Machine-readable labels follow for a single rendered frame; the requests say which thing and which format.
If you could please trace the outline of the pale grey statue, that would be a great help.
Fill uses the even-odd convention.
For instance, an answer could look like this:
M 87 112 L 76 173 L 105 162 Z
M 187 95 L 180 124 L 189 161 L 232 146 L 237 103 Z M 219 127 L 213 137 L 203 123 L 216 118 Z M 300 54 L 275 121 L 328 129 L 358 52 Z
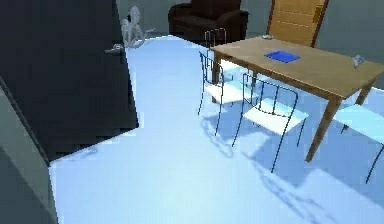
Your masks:
M 154 28 L 142 31 L 140 25 L 140 11 L 137 6 L 130 9 L 126 19 L 122 20 L 121 29 L 125 48 L 139 48 L 146 40 L 146 35 L 154 31 Z

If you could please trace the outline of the blue flat square cloth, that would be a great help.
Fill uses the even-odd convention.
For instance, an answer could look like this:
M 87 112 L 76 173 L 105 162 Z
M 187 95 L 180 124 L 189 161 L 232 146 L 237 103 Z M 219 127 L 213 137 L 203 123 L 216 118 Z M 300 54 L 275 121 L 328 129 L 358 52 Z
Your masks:
M 290 63 L 300 59 L 300 56 L 286 52 L 286 51 L 274 51 L 265 54 L 265 57 L 282 62 L 282 63 Z

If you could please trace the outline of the brown wooden table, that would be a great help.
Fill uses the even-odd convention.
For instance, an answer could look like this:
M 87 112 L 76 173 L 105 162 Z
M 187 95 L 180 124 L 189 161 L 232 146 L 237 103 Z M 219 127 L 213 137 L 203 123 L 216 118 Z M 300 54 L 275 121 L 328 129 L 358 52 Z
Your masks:
M 356 103 L 361 105 L 384 74 L 383 64 L 365 61 L 355 68 L 350 56 L 277 39 L 254 37 L 215 46 L 213 51 L 215 61 L 228 60 L 328 101 L 306 155 L 307 162 L 312 161 L 341 102 L 358 93 Z M 265 57 L 274 51 L 286 51 L 300 59 L 282 63 Z

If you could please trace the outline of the black room door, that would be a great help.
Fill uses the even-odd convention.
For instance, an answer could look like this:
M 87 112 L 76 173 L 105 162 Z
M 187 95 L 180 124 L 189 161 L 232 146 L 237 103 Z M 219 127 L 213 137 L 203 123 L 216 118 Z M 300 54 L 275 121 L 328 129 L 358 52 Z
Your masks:
M 0 0 L 0 84 L 47 161 L 138 127 L 116 0 Z

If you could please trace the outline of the light wooden room door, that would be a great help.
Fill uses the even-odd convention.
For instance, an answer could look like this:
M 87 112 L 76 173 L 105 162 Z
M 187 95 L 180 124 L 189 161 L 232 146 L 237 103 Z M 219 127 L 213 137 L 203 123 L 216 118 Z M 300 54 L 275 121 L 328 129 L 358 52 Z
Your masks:
M 313 47 L 329 0 L 271 0 L 266 32 L 282 41 Z

